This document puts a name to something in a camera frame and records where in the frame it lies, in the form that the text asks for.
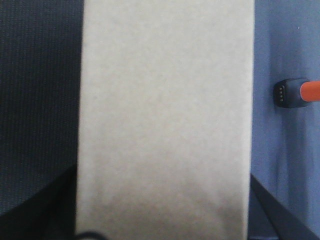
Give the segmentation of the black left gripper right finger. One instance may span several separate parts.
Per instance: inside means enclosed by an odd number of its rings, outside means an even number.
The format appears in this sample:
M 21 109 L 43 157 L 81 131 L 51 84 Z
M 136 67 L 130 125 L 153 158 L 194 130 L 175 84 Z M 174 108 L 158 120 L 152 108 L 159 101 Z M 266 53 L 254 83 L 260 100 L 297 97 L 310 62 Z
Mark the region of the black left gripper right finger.
M 248 238 L 250 240 L 318 240 L 320 237 L 277 201 L 251 174 Z

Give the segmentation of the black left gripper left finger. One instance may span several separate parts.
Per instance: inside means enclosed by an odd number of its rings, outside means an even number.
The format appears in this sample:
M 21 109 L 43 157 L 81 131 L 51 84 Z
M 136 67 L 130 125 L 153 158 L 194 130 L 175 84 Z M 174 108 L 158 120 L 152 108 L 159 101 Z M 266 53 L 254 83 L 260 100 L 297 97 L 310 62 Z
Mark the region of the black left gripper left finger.
M 71 166 L 28 200 L 0 216 L 2 240 L 72 240 L 77 167 Z

